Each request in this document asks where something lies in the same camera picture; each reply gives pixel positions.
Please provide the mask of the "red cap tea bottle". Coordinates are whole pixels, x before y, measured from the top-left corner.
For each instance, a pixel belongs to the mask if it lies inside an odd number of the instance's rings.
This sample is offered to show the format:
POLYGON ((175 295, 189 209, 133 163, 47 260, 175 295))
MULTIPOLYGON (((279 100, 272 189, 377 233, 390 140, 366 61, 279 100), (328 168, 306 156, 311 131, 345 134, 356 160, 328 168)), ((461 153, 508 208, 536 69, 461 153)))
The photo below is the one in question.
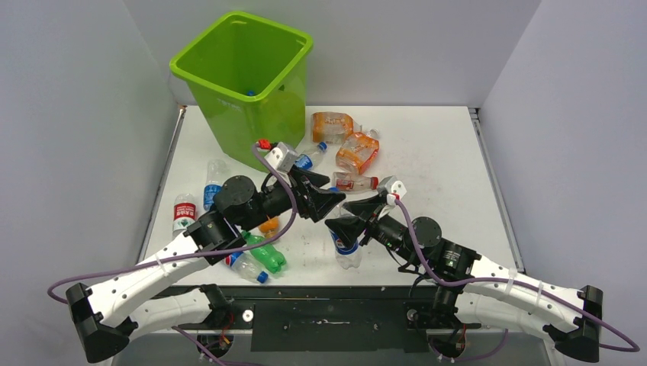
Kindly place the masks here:
POLYGON ((377 177, 369 177, 348 172, 334 172, 331 185, 338 191, 346 193, 362 193, 374 191, 378 186, 377 177))

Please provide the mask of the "crushed orange label bottle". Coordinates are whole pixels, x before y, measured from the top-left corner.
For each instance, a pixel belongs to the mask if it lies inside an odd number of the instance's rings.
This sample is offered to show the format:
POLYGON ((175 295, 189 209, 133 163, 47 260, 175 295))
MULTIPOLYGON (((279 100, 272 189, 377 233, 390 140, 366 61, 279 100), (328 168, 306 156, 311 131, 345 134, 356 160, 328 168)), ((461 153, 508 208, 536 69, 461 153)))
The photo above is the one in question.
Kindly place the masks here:
POLYGON ((336 154, 336 165, 348 172, 363 175, 378 155, 378 139, 376 129, 351 133, 336 154))

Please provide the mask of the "small orange juice bottle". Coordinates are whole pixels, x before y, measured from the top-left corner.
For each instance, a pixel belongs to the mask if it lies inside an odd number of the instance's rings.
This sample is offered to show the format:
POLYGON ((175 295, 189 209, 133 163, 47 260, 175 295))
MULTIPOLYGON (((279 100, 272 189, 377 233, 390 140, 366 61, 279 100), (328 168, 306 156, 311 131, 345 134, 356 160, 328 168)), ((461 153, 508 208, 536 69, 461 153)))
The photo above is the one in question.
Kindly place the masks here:
POLYGON ((266 239, 271 239, 272 237, 276 236, 280 229, 281 225, 278 217, 273 217, 272 219, 269 219, 258 226, 258 230, 266 239))

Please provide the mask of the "green plastic bottle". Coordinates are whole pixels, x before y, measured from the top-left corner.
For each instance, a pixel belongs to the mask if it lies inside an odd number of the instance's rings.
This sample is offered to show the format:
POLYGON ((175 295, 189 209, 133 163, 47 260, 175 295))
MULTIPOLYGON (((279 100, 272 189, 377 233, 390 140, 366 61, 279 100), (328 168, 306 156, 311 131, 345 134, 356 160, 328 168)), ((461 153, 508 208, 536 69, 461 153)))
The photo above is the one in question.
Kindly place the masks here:
MULTIPOLYGON (((247 246, 255 246, 266 240, 263 236, 258 236, 247 231, 243 231, 241 234, 246 240, 247 246)), ((287 265, 287 260, 284 255, 272 244, 250 249, 248 253, 272 274, 279 273, 287 265)))

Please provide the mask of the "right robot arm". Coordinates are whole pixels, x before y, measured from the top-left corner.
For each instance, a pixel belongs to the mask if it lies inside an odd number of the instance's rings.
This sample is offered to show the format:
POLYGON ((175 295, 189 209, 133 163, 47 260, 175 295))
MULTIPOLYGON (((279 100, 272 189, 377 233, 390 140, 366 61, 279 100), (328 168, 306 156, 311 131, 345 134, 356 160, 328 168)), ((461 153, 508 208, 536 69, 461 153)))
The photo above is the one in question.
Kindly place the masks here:
POLYGON ((430 307, 441 326, 495 326, 543 339, 575 360, 600 360, 602 290, 559 287, 519 273, 443 237, 430 217, 410 218, 397 194, 345 203, 325 221, 345 246, 372 240, 436 284, 430 307))

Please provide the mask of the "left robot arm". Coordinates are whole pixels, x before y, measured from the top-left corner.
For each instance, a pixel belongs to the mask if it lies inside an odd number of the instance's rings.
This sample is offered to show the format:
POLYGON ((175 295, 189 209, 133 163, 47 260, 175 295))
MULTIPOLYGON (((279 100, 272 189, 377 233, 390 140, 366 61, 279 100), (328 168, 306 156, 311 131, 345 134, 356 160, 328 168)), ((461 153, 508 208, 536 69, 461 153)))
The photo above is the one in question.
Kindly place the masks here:
POLYGON ((125 274, 66 290, 71 318, 89 363, 112 358, 130 341, 162 329, 205 324, 215 329, 230 315, 230 301, 216 284, 175 296, 160 293, 184 277, 223 261, 246 244, 243 231, 255 229, 287 210, 313 222, 322 220, 345 194, 324 186, 329 178, 293 168, 287 181, 258 191, 244 175, 228 178, 212 208, 158 252, 125 274))

